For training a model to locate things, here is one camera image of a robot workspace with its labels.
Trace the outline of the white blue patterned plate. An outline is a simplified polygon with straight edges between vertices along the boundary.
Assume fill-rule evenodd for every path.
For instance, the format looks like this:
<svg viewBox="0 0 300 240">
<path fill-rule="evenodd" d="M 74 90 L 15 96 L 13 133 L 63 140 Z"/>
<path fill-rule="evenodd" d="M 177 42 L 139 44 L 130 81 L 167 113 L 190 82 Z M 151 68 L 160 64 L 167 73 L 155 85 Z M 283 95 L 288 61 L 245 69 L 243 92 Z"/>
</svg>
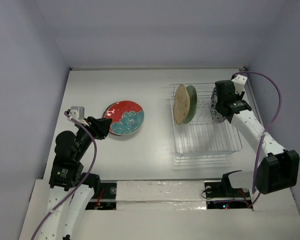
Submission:
<svg viewBox="0 0 300 240">
<path fill-rule="evenodd" d="M 222 116 L 216 109 L 218 102 L 218 96 L 217 96 L 217 89 L 216 87 L 213 88 L 211 98 L 210 98 L 210 112 L 211 112 L 211 117 L 216 123 L 222 123 L 226 120 L 224 116 Z"/>
</svg>

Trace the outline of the red plate with teal flower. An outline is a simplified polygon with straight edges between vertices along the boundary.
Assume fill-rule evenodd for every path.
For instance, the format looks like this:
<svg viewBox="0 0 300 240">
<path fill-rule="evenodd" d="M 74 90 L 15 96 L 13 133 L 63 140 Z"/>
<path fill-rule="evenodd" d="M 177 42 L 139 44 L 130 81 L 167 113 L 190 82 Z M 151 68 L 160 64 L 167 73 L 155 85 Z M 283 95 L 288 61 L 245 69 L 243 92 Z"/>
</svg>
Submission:
<svg viewBox="0 0 300 240">
<path fill-rule="evenodd" d="M 145 119 L 144 110 L 138 103 L 131 100 L 119 102 L 122 112 L 121 123 L 119 124 L 120 136 L 131 135 L 142 126 Z"/>
</svg>

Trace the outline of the green plate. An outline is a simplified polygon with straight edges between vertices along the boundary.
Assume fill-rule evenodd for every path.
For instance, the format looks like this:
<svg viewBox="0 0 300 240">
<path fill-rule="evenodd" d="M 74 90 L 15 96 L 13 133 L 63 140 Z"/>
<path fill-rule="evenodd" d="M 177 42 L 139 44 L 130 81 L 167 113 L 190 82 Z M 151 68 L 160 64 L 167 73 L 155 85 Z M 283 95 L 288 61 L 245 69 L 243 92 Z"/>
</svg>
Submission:
<svg viewBox="0 0 300 240">
<path fill-rule="evenodd" d="M 196 88 L 193 85 L 188 85 L 186 87 L 186 90 L 188 92 L 189 99 L 190 99 L 190 107 L 189 107 L 189 112 L 183 121 L 184 124 L 188 124 L 192 121 L 192 119 L 196 114 L 197 105 L 198 105 L 198 94 Z"/>
</svg>

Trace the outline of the beige floral plate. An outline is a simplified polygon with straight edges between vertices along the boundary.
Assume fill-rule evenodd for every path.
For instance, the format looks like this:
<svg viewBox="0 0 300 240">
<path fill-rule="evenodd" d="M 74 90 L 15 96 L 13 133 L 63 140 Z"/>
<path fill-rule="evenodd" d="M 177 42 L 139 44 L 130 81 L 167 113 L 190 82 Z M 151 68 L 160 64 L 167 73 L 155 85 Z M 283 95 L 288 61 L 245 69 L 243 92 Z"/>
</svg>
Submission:
<svg viewBox="0 0 300 240">
<path fill-rule="evenodd" d="M 180 84 L 174 95 L 173 116 L 177 124 L 182 124 L 190 111 L 190 96 L 185 85 Z"/>
</svg>

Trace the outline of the dark teal plate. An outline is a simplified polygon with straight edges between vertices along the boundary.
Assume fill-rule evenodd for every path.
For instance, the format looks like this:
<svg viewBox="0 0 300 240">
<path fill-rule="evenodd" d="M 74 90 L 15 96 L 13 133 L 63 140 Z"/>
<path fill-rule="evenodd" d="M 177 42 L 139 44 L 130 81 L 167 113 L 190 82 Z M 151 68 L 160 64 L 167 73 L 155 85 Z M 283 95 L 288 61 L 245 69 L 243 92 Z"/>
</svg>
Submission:
<svg viewBox="0 0 300 240">
<path fill-rule="evenodd" d="M 122 118 L 121 103 L 119 101 L 110 104 L 102 115 L 103 118 L 111 119 L 109 132 L 120 136 L 120 123 Z"/>
</svg>

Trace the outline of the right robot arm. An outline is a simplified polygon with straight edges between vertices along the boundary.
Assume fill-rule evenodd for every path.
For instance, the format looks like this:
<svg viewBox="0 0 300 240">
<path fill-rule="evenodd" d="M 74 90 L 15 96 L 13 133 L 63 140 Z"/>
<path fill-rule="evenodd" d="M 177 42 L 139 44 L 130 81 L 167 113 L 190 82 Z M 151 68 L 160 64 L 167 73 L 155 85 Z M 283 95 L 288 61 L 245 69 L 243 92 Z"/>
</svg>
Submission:
<svg viewBox="0 0 300 240">
<path fill-rule="evenodd" d="M 251 106 L 243 99 L 247 79 L 215 82 L 210 111 L 216 123 L 229 122 L 249 143 L 256 154 L 252 190 L 266 195 L 297 184 L 300 156 L 279 144 L 257 120 Z"/>
</svg>

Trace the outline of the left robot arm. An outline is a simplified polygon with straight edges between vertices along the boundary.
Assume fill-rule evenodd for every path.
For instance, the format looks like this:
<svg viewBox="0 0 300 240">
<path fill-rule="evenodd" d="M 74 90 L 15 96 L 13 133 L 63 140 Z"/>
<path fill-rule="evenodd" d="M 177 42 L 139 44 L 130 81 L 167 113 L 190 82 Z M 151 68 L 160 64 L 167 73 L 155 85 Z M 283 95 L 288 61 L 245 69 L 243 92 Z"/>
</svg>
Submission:
<svg viewBox="0 0 300 240">
<path fill-rule="evenodd" d="M 64 114 L 78 131 L 63 131 L 55 139 L 47 209 L 31 236 L 33 240 L 71 240 L 88 202 L 101 192 L 99 175 L 84 172 L 81 159 L 90 145 L 107 137 L 112 119 L 76 119 Z"/>
</svg>

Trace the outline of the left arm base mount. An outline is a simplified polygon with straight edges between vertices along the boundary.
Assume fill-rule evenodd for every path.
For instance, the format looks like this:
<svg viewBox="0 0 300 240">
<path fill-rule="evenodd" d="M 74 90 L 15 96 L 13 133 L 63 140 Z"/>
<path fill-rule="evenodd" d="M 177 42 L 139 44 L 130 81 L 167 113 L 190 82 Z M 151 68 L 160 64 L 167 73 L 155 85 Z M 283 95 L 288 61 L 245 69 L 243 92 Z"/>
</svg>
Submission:
<svg viewBox="0 0 300 240">
<path fill-rule="evenodd" d="M 116 210 L 117 182 L 101 181 L 100 191 L 88 202 L 85 210 Z"/>
</svg>

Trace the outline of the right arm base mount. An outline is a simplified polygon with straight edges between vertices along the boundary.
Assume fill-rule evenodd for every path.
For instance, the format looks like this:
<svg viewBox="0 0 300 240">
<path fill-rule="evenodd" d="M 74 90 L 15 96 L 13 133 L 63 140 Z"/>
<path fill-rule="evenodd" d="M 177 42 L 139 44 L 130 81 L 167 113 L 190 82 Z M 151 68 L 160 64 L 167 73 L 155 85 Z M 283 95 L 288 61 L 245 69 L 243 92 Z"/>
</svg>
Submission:
<svg viewBox="0 0 300 240">
<path fill-rule="evenodd" d="M 252 204 L 248 189 L 231 185 L 229 176 L 238 172 L 241 170 L 224 173 L 220 179 L 204 181 L 201 197 L 206 200 L 207 210 L 247 209 Z"/>
</svg>

